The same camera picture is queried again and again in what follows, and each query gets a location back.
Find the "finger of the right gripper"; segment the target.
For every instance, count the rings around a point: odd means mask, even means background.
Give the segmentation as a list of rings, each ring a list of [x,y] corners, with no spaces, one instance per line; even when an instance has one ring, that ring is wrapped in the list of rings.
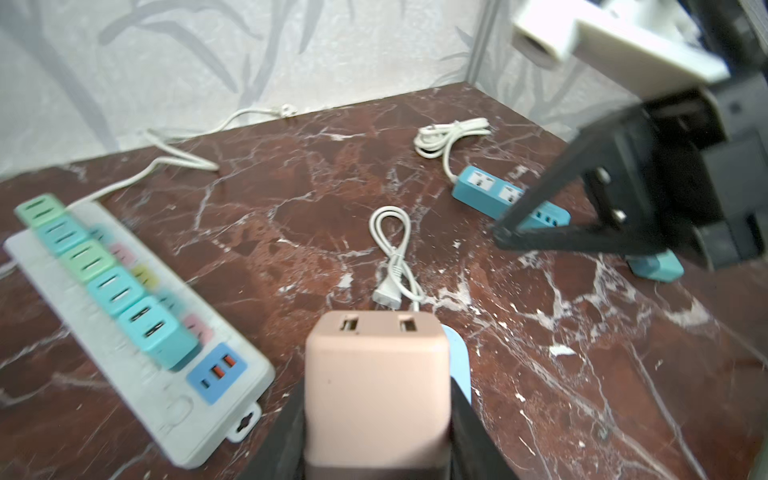
[[[495,237],[652,237],[654,200],[643,169],[652,163],[654,126],[629,107],[583,128],[539,181],[494,227]],[[593,224],[525,229],[529,214],[576,179],[597,213]]]
[[[511,251],[560,251],[606,253],[623,256],[655,255],[666,250],[690,261],[701,257],[695,241],[665,234],[651,227],[616,229],[608,224],[569,225],[511,230],[497,226],[493,238],[498,248]]]

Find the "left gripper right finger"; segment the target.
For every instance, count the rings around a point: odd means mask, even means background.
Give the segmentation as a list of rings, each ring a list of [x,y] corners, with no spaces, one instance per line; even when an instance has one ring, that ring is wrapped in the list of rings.
[[[451,379],[450,443],[449,479],[519,479],[455,379]]]

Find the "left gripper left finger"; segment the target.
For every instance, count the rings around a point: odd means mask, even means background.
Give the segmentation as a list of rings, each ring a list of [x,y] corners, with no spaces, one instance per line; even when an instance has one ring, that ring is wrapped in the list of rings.
[[[255,456],[236,479],[305,479],[305,439],[305,381],[300,380]]]

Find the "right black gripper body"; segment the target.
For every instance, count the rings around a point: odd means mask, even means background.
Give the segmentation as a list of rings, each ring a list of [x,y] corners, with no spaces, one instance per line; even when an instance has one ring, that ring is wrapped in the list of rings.
[[[654,228],[695,241],[716,270],[767,253],[767,57],[736,1],[692,1],[728,79],[636,106],[654,126],[643,169]]]

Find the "long white pastel power strip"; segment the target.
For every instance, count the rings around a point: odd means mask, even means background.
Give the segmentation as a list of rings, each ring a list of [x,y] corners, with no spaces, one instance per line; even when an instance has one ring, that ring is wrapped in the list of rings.
[[[259,421],[267,357],[101,204],[19,204],[5,251],[176,466]]]

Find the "light green usb plug cube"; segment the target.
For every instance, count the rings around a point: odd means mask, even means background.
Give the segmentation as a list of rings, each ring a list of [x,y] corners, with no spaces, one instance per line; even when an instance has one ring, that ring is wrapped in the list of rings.
[[[97,240],[89,239],[67,250],[60,257],[64,267],[82,284],[115,267],[117,260]]]

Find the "teal usb plug cube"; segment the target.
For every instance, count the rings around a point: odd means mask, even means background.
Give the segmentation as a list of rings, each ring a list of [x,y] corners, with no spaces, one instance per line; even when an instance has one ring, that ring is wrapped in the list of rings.
[[[89,232],[74,217],[61,215],[35,228],[35,233],[45,248],[54,256],[87,241]]]

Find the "square blue power strip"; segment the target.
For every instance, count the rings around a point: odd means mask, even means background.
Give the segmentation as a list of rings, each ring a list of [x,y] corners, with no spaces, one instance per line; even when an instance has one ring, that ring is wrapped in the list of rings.
[[[442,325],[449,342],[450,375],[469,404],[472,404],[471,367],[469,351],[463,337],[448,325]]]

